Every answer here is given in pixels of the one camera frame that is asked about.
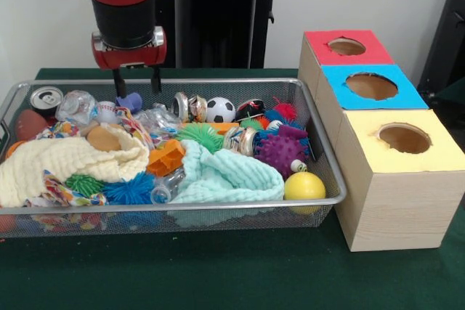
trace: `white wall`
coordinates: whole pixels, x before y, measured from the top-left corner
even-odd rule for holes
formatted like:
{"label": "white wall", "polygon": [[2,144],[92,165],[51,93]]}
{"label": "white wall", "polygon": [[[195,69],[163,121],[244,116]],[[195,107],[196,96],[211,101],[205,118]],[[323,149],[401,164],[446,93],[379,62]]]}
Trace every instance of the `white wall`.
{"label": "white wall", "polygon": [[[417,82],[444,0],[275,0],[267,67],[295,68],[304,30],[370,28]],[[90,0],[0,0],[0,90],[41,67],[95,67]]]}

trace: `cream blanket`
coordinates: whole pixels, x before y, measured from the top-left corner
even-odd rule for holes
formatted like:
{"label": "cream blanket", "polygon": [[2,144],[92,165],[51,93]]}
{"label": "cream blanket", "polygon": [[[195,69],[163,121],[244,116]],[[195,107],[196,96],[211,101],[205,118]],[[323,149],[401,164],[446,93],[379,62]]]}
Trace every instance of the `cream blanket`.
{"label": "cream blanket", "polygon": [[19,146],[0,165],[0,206],[21,207],[25,200],[38,197],[46,190],[44,170],[60,181],[72,174],[88,174],[109,183],[131,180],[145,171],[149,150],[140,140],[113,127],[121,150],[101,152],[83,137],[40,139]]}

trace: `yellow ball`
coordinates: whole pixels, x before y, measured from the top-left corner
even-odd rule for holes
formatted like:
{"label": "yellow ball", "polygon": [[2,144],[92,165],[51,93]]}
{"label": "yellow ball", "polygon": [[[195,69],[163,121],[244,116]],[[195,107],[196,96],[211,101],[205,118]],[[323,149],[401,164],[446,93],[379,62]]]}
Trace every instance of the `yellow ball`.
{"label": "yellow ball", "polygon": [[[288,178],[284,184],[285,200],[315,200],[326,197],[324,183],[316,175],[310,172],[297,172]],[[293,207],[292,211],[298,214],[311,214],[320,206]]]}

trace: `red box top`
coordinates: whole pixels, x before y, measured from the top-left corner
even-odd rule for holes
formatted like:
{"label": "red box top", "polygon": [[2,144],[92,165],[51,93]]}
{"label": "red box top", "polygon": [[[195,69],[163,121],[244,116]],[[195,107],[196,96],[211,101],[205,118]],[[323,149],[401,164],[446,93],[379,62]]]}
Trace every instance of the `red box top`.
{"label": "red box top", "polygon": [[394,60],[371,30],[305,32],[320,65],[392,65]]}

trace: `purple spiky ball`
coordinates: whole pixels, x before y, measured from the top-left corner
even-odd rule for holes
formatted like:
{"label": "purple spiky ball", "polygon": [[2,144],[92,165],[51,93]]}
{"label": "purple spiky ball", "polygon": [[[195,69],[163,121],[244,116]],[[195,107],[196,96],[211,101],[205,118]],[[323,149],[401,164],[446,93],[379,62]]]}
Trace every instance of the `purple spiky ball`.
{"label": "purple spiky ball", "polygon": [[298,139],[279,134],[271,134],[262,140],[262,146],[256,148],[255,158],[276,168],[285,180],[293,173],[292,161],[306,160],[305,148]]}

